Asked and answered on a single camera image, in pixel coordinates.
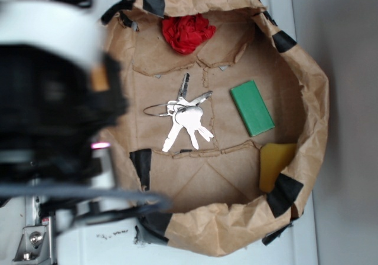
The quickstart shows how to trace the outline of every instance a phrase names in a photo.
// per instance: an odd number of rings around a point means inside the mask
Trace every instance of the yellow sponge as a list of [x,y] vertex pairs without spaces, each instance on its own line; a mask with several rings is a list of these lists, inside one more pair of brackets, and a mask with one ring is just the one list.
[[268,143],[260,150],[260,189],[271,192],[279,173],[295,156],[296,144]]

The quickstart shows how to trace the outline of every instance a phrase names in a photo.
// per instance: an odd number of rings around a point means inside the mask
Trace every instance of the brown paper bag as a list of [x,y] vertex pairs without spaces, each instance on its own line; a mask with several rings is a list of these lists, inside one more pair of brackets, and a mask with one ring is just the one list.
[[[259,0],[135,0],[128,9],[107,25],[106,49],[123,64],[123,92],[131,108],[102,135],[112,143],[124,188],[151,189],[173,201],[168,213],[142,217],[143,228],[169,246],[223,256],[300,217],[327,141],[328,80],[315,61],[275,25]],[[197,13],[217,31],[192,54],[180,55],[162,36],[162,17]],[[139,31],[124,26],[125,20]],[[185,73],[186,99],[213,91],[201,105],[201,122],[214,139],[197,135],[200,150],[193,151],[182,130],[165,153],[172,119],[148,116],[143,109],[175,100]],[[252,138],[230,95],[249,80],[276,125]],[[298,148],[274,190],[263,194],[259,152],[269,142]]]

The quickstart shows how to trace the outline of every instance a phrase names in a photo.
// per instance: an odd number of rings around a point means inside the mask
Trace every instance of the red cloth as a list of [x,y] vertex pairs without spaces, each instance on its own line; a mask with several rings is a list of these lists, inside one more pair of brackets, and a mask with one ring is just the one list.
[[215,26],[209,26],[208,19],[201,14],[169,17],[162,21],[165,40],[180,54],[191,54],[200,44],[210,39],[215,30]]

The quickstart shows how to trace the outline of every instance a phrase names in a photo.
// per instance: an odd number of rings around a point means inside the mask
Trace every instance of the green block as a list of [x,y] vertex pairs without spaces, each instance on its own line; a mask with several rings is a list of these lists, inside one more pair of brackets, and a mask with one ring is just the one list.
[[231,96],[251,136],[275,127],[254,81],[232,88]]

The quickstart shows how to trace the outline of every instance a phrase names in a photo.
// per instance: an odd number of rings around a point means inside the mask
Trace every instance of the metal key ring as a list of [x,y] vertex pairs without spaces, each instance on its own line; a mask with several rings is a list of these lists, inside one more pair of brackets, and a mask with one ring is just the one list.
[[147,114],[148,116],[162,116],[162,117],[166,117],[166,116],[172,116],[172,114],[170,114],[170,113],[147,113],[146,112],[146,110],[148,110],[148,109],[152,109],[152,108],[154,108],[154,107],[161,107],[161,106],[165,106],[165,107],[167,107],[167,106],[181,106],[181,107],[186,107],[185,105],[183,105],[183,104],[172,104],[172,103],[166,103],[166,104],[155,104],[155,105],[153,105],[153,106],[149,106],[149,107],[146,107],[144,110],[143,110],[143,112],[145,113],[145,114]]

